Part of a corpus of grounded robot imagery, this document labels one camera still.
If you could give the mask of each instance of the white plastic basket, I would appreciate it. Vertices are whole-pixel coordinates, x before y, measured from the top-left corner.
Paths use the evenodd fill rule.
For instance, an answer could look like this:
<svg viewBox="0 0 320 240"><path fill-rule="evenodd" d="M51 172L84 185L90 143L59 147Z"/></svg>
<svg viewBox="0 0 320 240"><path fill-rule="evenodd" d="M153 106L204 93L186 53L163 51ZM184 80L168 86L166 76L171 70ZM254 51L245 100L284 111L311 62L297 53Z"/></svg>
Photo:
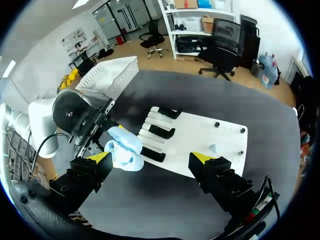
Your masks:
<svg viewBox="0 0 320 240"><path fill-rule="evenodd" d="M75 89L94 90L117 100L138 72L137 56L102 61L81 79Z"/></svg>

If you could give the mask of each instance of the blue cloth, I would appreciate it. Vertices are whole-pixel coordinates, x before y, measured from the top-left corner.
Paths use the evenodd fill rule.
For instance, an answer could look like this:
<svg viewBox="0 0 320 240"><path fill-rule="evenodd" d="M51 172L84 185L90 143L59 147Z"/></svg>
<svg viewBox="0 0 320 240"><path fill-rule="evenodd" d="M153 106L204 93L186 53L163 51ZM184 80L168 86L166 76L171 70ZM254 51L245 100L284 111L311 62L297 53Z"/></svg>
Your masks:
<svg viewBox="0 0 320 240"><path fill-rule="evenodd" d="M118 126L107 132L114 140L106 143L104 151L112 154L113 166L130 172L140 171L145 163L139 155L143 147L140 139Z"/></svg>

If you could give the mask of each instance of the white wall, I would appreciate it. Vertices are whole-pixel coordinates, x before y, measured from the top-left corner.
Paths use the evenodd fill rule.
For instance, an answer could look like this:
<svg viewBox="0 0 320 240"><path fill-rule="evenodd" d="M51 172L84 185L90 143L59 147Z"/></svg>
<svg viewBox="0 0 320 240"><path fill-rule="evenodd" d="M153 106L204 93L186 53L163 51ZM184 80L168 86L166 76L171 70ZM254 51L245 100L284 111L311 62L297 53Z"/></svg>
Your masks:
<svg viewBox="0 0 320 240"><path fill-rule="evenodd" d="M162 17L158 0L145 0L145 4L149 9L152 19L159 19Z"/></svg>
<svg viewBox="0 0 320 240"><path fill-rule="evenodd" d="M64 75L70 73L70 58L61 40L81 27L87 36L85 46L98 28L91 10L85 11L50 32L43 38L15 68L11 78L22 95L32 102L38 98L52 98Z"/></svg>
<svg viewBox="0 0 320 240"><path fill-rule="evenodd" d="M27 113L29 103L21 96L10 79L6 80L5 89L0 95L0 104L6 103L16 111Z"/></svg>
<svg viewBox="0 0 320 240"><path fill-rule="evenodd" d="M236 11L256 19L260 29L259 54L275 55L281 76L289 71L292 55L303 48L300 39L285 14L272 0L235 0Z"/></svg>

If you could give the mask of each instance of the ceiling light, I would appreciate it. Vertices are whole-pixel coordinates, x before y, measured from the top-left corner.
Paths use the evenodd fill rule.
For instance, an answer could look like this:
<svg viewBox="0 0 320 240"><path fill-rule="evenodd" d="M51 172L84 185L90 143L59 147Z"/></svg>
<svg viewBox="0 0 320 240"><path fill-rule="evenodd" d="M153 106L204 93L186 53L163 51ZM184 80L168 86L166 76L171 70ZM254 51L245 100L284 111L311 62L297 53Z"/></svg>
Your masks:
<svg viewBox="0 0 320 240"><path fill-rule="evenodd" d="M11 62L9 63L9 66L4 71L4 74L2 75L2 77L7 78L15 65L16 65L16 62L11 60Z"/></svg>
<svg viewBox="0 0 320 240"><path fill-rule="evenodd" d="M78 7L81 7L82 5L85 5L89 0L78 0L72 9L76 9Z"/></svg>

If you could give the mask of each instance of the office chair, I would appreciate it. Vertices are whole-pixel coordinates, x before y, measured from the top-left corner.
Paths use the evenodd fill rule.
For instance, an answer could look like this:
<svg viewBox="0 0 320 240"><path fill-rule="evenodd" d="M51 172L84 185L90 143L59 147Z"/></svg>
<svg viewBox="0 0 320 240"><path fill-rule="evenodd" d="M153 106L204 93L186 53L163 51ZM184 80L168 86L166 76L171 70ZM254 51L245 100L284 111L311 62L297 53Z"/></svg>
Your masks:
<svg viewBox="0 0 320 240"><path fill-rule="evenodd" d="M231 81L226 75L235 75L233 69L239 67L239 59L244 51L244 37L240 24L233 21L215 18L213 21L212 35L207 49L202 50L198 58L213 64L212 68L201 68L203 71L215 73L215 78L222 75Z"/></svg>
<svg viewBox="0 0 320 240"><path fill-rule="evenodd" d="M95 66L95 62L88 57L87 50L81 53L81 58L83 59L83 61L82 63L80 63L77 69L79 70L79 75L83 77Z"/></svg>
<svg viewBox="0 0 320 240"><path fill-rule="evenodd" d="M148 52L148 59L150 59L151 55L155 52L158 52L160 54L160 58L163 58L164 56L162 55L162 48L158 48L157 45L163 43L165 41L165 38L163 35L159 33L158 29L158 23L159 20L150 20L149 22L149 32L142 34L139 36L139 39L141 39L143 42L140 43L140 46L145 48L145 49L150 49L154 47L154 49L150 50ZM150 35L148 39L143 39L142 37Z"/></svg>

